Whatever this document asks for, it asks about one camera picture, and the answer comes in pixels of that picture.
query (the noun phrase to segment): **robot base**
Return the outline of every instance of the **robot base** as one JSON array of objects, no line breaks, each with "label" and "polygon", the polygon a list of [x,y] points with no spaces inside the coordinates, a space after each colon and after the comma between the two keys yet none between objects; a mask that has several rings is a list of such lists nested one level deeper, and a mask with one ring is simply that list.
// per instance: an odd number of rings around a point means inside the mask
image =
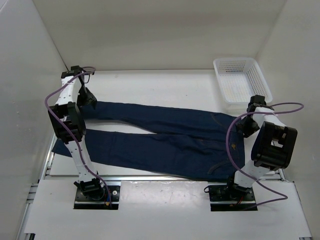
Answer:
[{"label": "robot base", "polygon": [[[238,200],[230,198],[230,195],[226,193],[226,186],[227,185],[225,184],[208,186],[211,212],[243,211],[256,204],[255,195],[252,189],[244,196],[241,203],[237,204]],[[247,211],[257,210],[257,207],[252,207]]]},{"label": "robot base", "polygon": [[77,188],[75,193],[73,209],[96,209],[96,210],[118,210],[120,199],[119,185],[108,185],[111,193],[112,208],[106,203],[106,198],[94,200],[89,196],[84,196],[83,193]]}]

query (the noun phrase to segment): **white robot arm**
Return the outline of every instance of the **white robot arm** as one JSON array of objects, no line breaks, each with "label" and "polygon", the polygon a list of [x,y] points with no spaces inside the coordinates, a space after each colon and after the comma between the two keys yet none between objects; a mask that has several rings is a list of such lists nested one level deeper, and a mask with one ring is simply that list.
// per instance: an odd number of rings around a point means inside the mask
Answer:
[{"label": "white robot arm", "polygon": [[[256,95],[251,97],[247,112],[275,111],[267,106],[265,97]],[[259,131],[251,150],[251,161],[241,169],[243,172],[258,180],[270,171],[285,169],[289,165],[298,134],[296,129],[284,125],[274,114],[248,115],[237,124],[237,128],[245,138]],[[236,171],[229,179],[227,189],[233,197],[245,196],[254,182]]]},{"label": "white robot arm", "polygon": [[86,125],[79,110],[79,107],[89,104],[95,108],[97,99],[89,89],[85,87],[83,75],[68,83],[71,78],[82,72],[84,72],[84,70],[81,67],[72,66],[70,71],[62,73],[62,86],[65,84],[68,84],[68,86],[62,90],[57,102],[55,105],[50,106],[50,108],[76,137],[80,145],[83,160],[80,156],[79,147],[71,135],[51,114],[49,114],[49,116],[55,135],[58,139],[61,139],[68,148],[77,168],[79,179],[74,184],[80,189],[83,195],[98,199],[103,196],[105,190],[103,189],[103,183],[90,173],[98,174],[90,160],[86,147]]}]

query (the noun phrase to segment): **plastic basket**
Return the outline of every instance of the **plastic basket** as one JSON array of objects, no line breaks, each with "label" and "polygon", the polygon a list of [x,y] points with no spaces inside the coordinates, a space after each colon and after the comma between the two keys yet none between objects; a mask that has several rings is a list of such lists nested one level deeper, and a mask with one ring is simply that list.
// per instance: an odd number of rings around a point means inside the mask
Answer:
[{"label": "plastic basket", "polygon": [[245,112],[250,97],[265,96],[272,101],[267,82],[256,60],[251,57],[217,58],[213,61],[215,74],[229,114]]}]

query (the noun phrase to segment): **jeans leg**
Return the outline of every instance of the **jeans leg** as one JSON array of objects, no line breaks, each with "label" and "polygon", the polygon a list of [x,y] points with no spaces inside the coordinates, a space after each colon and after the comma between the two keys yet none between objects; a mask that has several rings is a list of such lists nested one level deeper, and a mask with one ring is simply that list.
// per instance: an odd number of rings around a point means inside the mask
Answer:
[{"label": "jeans leg", "polygon": [[[90,129],[85,138],[88,153],[95,163],[208,181],[225,181],[235,172],[228,163],[209,172],[212,166],[228,160],[226,146],[220,141],[180,134],[130,134]],[[60,140],[53,151],[71,156]],[[231,154],[239,164],[241,159],[236,150],[232,149]]]},{"label": "jeans leg", "polygon": [[124,121],[157,134],[181,134],[221,142],[235,119],[224,113],[101,101],[96,110],[82,107],[82,114],[84,119]]}]

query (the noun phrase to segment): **white wall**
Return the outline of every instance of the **white wall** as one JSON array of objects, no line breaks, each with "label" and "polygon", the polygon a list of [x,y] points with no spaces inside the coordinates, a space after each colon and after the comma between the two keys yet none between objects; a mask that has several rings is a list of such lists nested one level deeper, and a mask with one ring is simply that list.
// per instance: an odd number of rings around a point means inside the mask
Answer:
[{"label": "white wall", "polygon": [[255,57],[285,0],[33,0],[68,67],[212,69]]},{"label": "white wall", "polygon": [[0,0],[0,239],[17,234],[53,135],[44,98],[63,62],[32,0]]},{"label": "white wall", "polygon": [[280,117],[298,130],[285,174],[295,181],[310,230],[320,239],[320,1],[288,0],[258,62],[274,103],[305,104]]}]

